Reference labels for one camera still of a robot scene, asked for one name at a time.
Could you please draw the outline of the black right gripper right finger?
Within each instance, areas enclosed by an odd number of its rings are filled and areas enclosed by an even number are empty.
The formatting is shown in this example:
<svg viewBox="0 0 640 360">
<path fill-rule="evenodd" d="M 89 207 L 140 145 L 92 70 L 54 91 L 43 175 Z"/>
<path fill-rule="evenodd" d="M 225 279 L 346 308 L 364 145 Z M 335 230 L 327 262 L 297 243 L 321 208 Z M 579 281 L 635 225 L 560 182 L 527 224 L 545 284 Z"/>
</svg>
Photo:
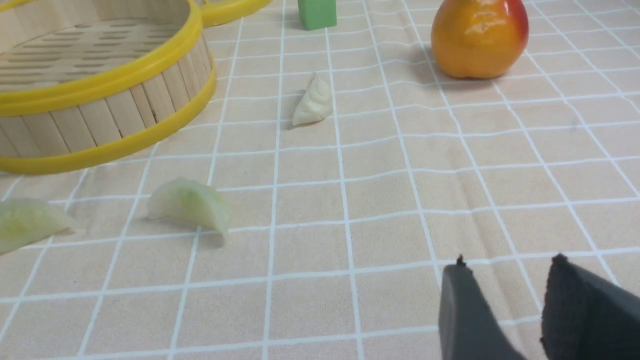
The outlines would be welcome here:
<svg viewBox="0 0 640 360">
<path fill-rule="evenodd" d="M 541 343 L 549 360 L 637 360 L 640 299 L 560 253 L 547 276 Z"/>
</svg>

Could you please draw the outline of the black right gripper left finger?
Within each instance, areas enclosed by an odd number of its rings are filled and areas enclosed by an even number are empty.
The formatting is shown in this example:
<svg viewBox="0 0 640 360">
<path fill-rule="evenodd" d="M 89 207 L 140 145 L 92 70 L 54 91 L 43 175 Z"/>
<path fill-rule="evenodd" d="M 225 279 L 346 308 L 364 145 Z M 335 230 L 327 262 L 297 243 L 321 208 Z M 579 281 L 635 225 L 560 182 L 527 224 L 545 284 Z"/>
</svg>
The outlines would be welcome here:
<svg viewBox="0 0 640 360">
<path fill-rule="evenodd" d="M 462 255 L 442 271 L 438 333 L 443 360 L 523 360 Z"/>
</svg>

